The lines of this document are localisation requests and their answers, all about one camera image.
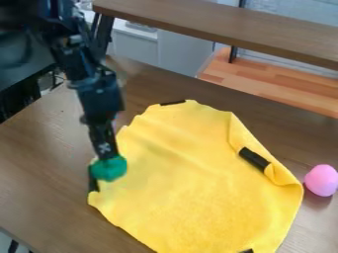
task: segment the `cloth fold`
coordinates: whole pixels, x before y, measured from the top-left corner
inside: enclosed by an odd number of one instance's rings
[[[275,252],[300,206],[301,183],[231,112],[154,105],[118,145],[127,174],[99,181],[88,203],[156,252]],[[270,162],[264,173],[243,147]]]

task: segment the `black clip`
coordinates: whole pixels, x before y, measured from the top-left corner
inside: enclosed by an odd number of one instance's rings
[[[247,250],[241,251],[239,253],[254,253],[254,251],[253,251],[253,249],[247,249]]]
[[[270,162],[267,161],[265,158],[251,151],[247,147],[243,147],[239,151],[239,156],[247,160],[249,163],[257,167],[262,172],[264,172],[265,168],[268,167],[268,165],[270,164]]]
[[[171,106],[171,105],[176,105],[176,104],[183,104],[186,103],[185,100],[179,100],[179,101],[174,101],[174,102],[167,102],[167,103],[162,103],[160,104],[162,107],[164,106]]]

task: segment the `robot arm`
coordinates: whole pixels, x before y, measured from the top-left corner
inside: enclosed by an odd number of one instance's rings
[[[81,102],[81,122],[88,126],[101,166],[94,176],[114,180],[116,173],[109,171],[109,165],[114,159],[121,163],[122,158],[112,120],[124,109],[123,100],[116,74],[106,74],[100,55],[92,48],[93,39],[83,14],[72,0],[0,0],[0,17],[0,29],[30,31],[49,47],[70,81],[68,87],[77,92]],[[107,172],[102,171],[105,164]]]

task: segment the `wooden shelf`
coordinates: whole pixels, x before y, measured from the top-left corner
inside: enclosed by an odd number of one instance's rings
[[[107,16],[338,70],[338,28],[201,0],[95,0]]]

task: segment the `black object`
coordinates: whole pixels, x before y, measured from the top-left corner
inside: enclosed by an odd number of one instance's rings
[[[170,105],[177,105],[177,104],[183,104],[183,103],[186,103],[185,100],[179,100],[179,101],[175,101],[175,102],[167,102],[167,103],[162,103],[160,104],[162,107],[165,107],[165,106],[170,106]]]
[[[8,253],[16,253],[18,250],[18,247],[19,247],[19,243],[15,240],[12,240],[11,245],[8,248]]]
[[[247,147],[243,147],[239,151],[239,156],[247,160],[249,163],[251,163],[253,166],[257,167],[259,170],[264,172],[265,168],[270,164],[269,161],[267,161],[265,158],[260,156],[259,154],[251,151]]]
[[[238,7],[239,8],[245,8],[246,1],[247,0],[239,0]],[[230,50],[230,56],[229,56],[228,63],[233,62],[233,60],[237,57],[237,52],[238,52],[238,47],[232,45],[231,50]]]
[[[247,249],[244,251],[241,251],[240,253],[254,253],[253,249]]]

